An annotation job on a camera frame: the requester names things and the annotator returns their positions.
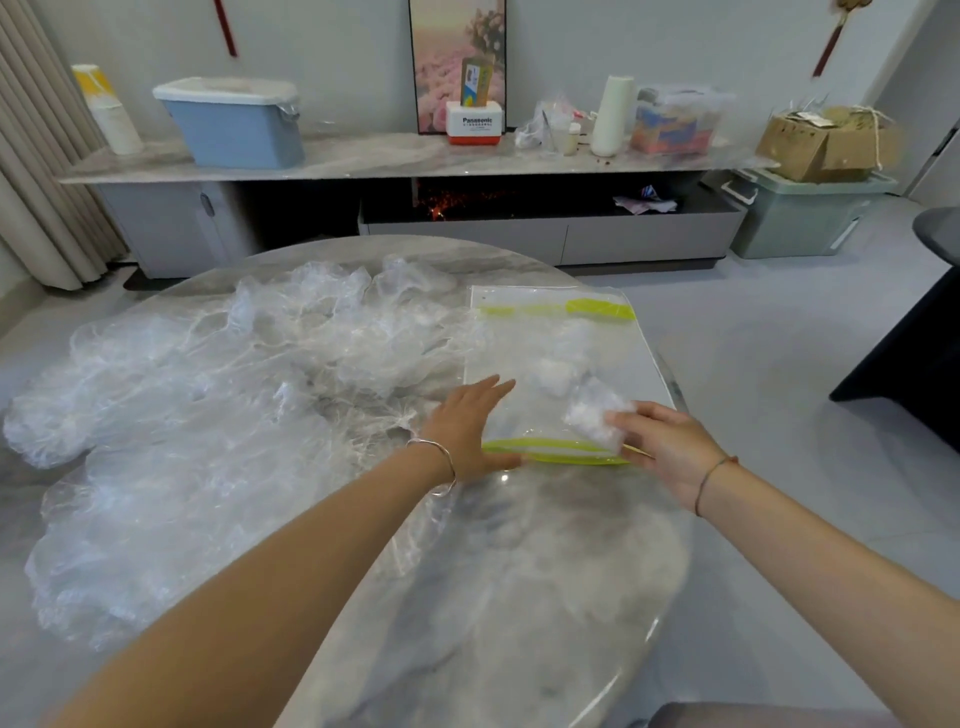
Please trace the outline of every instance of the marble tabletop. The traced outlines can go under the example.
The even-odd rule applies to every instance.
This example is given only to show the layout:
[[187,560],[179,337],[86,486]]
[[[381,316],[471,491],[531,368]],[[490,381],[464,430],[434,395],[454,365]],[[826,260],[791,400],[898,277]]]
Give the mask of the marble tabletop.
[[[304,243],[248,258],[174,286],[132,311],[209,302],[237,282],[266,282],[307,261],[372,274],[387,254],[449,273],[436,300],[465,304],[474,284],[575,285],[532,258],[440,237],[373,235]],[[676,382],[663,371],[679,406]],[[438,399],[458,383],[450,369],[418,385]],[[38,492],[0,509],[27,518],[31,534],[4,545],[13,567],[36,540]],[[477,523],[483,523],[478,537]],[[368,575],[294,693],[278,728],[599,725],[628,688],[685,581],[692,517],[653,477],[631,467],[533,464],[463,488],[439,541],[411,572]],[[27,625],[29,594],[5,594],[19,625],[5,674],[49,673],[30,690],[8,685],[5,703],[36,700],[36,714],[64,697],[102,658]],[[37,661],[44,661],[40,670]]]
[[463,175],[542,175],[599,172],[678,172],[776,167],[744,147],[720,140],[705,155],[644,155],[629,147],[612,158],[581,144],[572,157],[518,149],[506,134],[494,147],[451,145],[441,134],[368,133],[306,136],[306,160],[290,169],[225,169],[194,163],[181,139],[150,142],[136,155],[108,148],[93,153],[58,178],[63,184],[116,182],[229,182],[243,180],[346,180]]

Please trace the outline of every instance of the dark stool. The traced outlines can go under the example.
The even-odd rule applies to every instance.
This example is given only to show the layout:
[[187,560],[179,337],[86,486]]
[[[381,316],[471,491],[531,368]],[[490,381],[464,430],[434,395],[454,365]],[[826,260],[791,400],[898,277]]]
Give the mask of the dark stool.
[[960,208],[922,212],[913,232],[953,267],[830,399],[893,400],[960,451]]

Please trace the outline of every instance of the hand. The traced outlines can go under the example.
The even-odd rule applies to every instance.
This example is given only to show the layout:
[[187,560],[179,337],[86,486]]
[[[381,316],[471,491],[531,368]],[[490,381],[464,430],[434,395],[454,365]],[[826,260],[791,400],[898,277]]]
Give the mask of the hand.
[[656,473],[680,505],[693,511],[700,484],[727,454],[689,415],[651,401],[635,401],[636,414],[608,412],[607,423],[627,433],[620,456]]
[[[449,451],[457,478],[462,482],[512,470],[521,463],[518,454],[484,452],[480,448],[487,417],[516,386],[514,379],[497,384],[499,379],[499,375],[493,375],[476,384],[457,387],[430,413],[420,431],[424,440],[440,443]],[[432,445],[422,447],[436,450]]]

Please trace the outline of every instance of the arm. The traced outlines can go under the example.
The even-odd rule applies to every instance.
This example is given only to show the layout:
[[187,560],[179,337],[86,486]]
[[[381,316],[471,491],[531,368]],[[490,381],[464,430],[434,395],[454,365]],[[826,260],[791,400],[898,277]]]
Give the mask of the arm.
[[908,728],[960,716],[960,602],[733,462],[700,423],[652,402],[609,413],[623,456],[720,531]]
[[[487,416],[511,389],[459,387],[422,437],[471,480],[515,468],[485,454]],[[53,728],[269,728],[373,561],[431,489],[450,482],[432,445],[399,450],[293,519],[203,584],[110,661]]]

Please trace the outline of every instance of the beige curtain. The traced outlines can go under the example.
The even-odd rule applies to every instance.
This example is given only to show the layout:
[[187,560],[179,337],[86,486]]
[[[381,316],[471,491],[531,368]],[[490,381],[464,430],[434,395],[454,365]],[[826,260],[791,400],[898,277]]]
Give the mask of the beige curtain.
[[0,238],[44,285],[99,278],[126,248],[96,198],[56,176],[104,146],[27,0],[0,0]]

